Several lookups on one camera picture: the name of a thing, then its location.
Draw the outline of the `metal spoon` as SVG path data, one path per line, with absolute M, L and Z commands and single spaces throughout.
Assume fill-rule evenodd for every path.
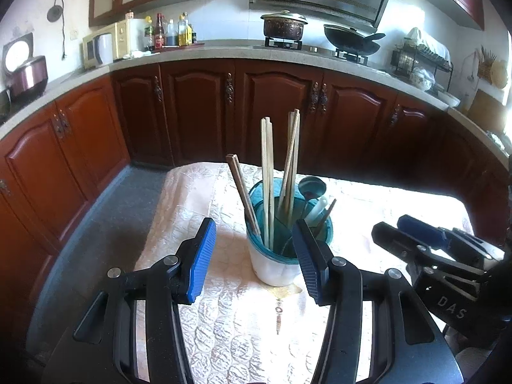
M 320 198 L 326 192 L 326 184 L 320 178 L 307 176 L 298 184 L 299 191 L 306 201 Z

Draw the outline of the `wooden chopstick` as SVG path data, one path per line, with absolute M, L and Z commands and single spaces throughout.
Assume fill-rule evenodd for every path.
M 252 233 L 257 237 L 261 237 L 261 231 L 259 224 L 257 222 L 255 212 L 253 210 L 248 190 L 246 189 L 245 182 L 242 178 L 242 173 L 239 165 L 239 159 L 236 154 L 228 154 L 226 156 L 227 163 L 229 165 L 231 174 L 234 179 L 234 183 L 236 185 L 237 191 L 239 193 L 239 197 L 242 201 L 245 210 L 245 216 L 247 221 L 249 222 Z
M 268 117 L 262 118 L 260 122 L 261 136 L 261 160 L 262 160 L 262 181 L 263 181 L 263 225 L 264 225 L 264 244 L 267 248 L 270 245 L 270 231 L 268 223 L 268 153 L 267 153 L 267 123 L 270 121 Z
M 285 158 L 285 168 L 284 168 L 284 174 L 282 178 L 282 184 L 281 184 L 281 190 L 279 194 L 279 207 L 278 207 L 278 213 L 281 214 L 285 210 L 286 205 L 286 190 L 287 190 L 287 182 L 289 179 L 289 174 L 291 172 L 292 168 L 292 158 L 293 158 L 293 150 L 295 146 L 295 138 L 297 129 L 299 127 L 298 119 L 300 118 L 300 111 L 298 109 L 294 109 L 292 112 L 292 121 L 291 121 L 291 133 L 289 135 L 288 139 L 288 150 Z
M 269 179 L 269 211 L 268 211 L 268 223 L 269 223 L 269 249 L 273 251 L 274 242 L 274 195 L 273 195 L 273 123 L 270 117 L 266 117 L 267 122 L 267 173 Z

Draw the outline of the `white plastic spoon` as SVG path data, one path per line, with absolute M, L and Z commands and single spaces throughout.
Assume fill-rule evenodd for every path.
M 310 210 L 309 213 L 305 216 L 305 221 L 307 225 L 313 225 L 315 220 L 319 217 L 320 213 L 327 206 L 327 203 L 327 198 L 324 196 L 321 196 L 318 199 L 318 202 L 314 205 L 314 207 L 312 207 L 312 210 Z

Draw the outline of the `cream quilted tablecloth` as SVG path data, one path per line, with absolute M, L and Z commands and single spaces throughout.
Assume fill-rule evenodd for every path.
M 387 186 L 327 179 L 333 204 L 334 254 L 359 269 L 382 273 L 404 263 L 372 241 L 372 227 L 408 214 L 437 227 L 472 231 L 456 198 Z M 193 237 L 212 218 L 217 240 L 201 295 L 180 308 L 183 338 L 197 383 L 308 383 L 312 380 L 329 310 L 319 307 L 302 278 L 274 288 L 254 274 L 244 209 L 224 163 L 171 170 L 164 181 L 145 248 L 146 269 Z

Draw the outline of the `wooden cutting board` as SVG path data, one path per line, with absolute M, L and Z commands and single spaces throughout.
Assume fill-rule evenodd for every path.
M 478 89 L 468 110 L 468 118 L 484 131 L 502 133 L 507 109 L 491 95 Z

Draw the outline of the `white teal utensil holder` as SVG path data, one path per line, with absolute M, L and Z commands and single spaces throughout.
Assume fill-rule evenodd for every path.
M 295 185 L 291 223 L 286 225 L 286 220 L 275 219 L 273 248 L 269 249 L 264 245 L 261 237 L 264 233 L 263 181 L 257 182 L 248 194 L 256 222 L 260 228 L 260 234 L 258 235 L 254 232 L 249 219 L 245 219 L 253 271 L 259 280 L 270 286 L 283 287 L 290 285 L 300 274 L 300 263 L 293 247 L 291 227 L 299 217 L 307 216 L 318 204 L 319 199 L 314 198 L 307 203 L 300 193 L 298 185 Z

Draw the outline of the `wicker utensil basket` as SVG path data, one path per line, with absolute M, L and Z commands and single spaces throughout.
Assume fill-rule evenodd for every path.
M 496 54 L 481 46 L 480 49 L 476 50 L 476 56 L 478 59 L 477 76 L 491 83 L 491 69 L 496 61 Z

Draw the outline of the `black dish rack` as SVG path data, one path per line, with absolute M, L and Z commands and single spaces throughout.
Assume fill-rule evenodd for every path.
M 449 75 L 445 89 L 450 88 L 453 77 L 453 63 L 432 52 L 424 44 L 417 45 L 406 37 L 404 42 L 392 51 L 390 66 L 395 76 L 409 78 L 414 68 L 424 67 L 436 76 L 438 71 Z

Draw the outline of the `black wok pan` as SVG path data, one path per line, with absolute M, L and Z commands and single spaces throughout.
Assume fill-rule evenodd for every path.
M 334 24 L 324 25 L 324 35 L 339 51 L 359 56 L 370 56 L 378 52 L 378 40 L 385 37 L 384 33 L 362 36 L 353 28 L 345 28 Z

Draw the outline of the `rice cooker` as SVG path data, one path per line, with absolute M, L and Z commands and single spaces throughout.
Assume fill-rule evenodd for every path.
M 46 57 L 34 55 L 32 32 L 4 46 L 2 68 L 12 103 L 26 105 L 44 93 L 48 83 Z

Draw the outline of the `dark cooking pot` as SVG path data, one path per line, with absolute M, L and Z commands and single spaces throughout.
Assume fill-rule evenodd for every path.
M 279 11 L 261 16 L 264 21 L 263 33 L 265 37 L 300 41 L 304 27 L 308 23 L 303 15 L 290 11 Z

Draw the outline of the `cream microwave oven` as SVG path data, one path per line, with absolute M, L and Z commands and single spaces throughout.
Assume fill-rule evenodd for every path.
M 145 20 L 128 18 L 83 38 L 83 67 L 97 68 L 143 52 Z

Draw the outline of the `red sauce bottle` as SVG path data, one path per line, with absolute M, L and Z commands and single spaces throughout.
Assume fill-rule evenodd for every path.
M 155 50 L 162 49 L 166 44 L 166 30 L 165 20 L 161 13 L 156 16 L 155 32 L 154 32 L 154 46 Z

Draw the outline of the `yellow oil bottle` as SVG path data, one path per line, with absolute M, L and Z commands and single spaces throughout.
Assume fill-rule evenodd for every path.
M 188 15 L 183 12 L 178 22 L 178 45 L 180 47 L 188 46 L 192 43 L 192 29 L 188 23 Z

